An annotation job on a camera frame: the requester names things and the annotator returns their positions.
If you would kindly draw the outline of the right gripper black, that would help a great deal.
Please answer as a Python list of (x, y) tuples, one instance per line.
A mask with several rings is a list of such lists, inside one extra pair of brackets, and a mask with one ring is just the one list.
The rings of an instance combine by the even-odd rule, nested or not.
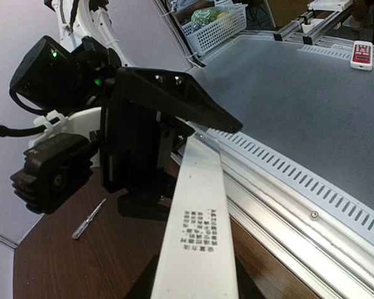
[(176, 178), (167, 173), (172, 151), (193, 134), (182, 118), (226, 133), (243, 124), (187, 73), (120, 67), (105, 82), (100, 119), (102, 186), (124, 217), (167, 221)]

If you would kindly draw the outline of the white remote control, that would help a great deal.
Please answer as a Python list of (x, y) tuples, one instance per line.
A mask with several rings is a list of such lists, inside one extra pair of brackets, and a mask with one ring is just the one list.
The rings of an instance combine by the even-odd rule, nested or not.
[(150, 296), (239, 296), (220, 148), (201, 134), (186, 142)]

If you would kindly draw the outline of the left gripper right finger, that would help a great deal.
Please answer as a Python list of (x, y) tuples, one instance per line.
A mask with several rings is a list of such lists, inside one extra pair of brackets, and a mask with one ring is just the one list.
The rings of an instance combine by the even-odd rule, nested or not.
[(237, 257), (235, 257), (235, 262), (239, 299), (265, 299), (265, 296)]

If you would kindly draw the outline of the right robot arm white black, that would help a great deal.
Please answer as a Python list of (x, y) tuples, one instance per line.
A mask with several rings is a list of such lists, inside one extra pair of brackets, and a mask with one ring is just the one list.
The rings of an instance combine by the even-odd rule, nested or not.
[(118, 212), (165, 221), (176, 179), (166, 172), (171, 153), (194, 133), (195, 123), (237, 133), (242, 123), (219, 106), (190, 75), (129, 67), (115, 49), (87, 35), (74, 50), (42, 37), (15, 71), (9, 93), (38, 106), (48, 132), (24, 153), (11, 176), (15, 194), (35, 214), (52, 214), (92, 175), (100, 156), (102, 187), (118, 198)]

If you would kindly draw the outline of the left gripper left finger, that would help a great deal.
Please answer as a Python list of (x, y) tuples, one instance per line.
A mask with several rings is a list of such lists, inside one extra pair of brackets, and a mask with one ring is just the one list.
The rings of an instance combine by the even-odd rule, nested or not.
[(158, 266), (158, 255), (154, 255), (137, 278), (124, 299), (150, 299)]

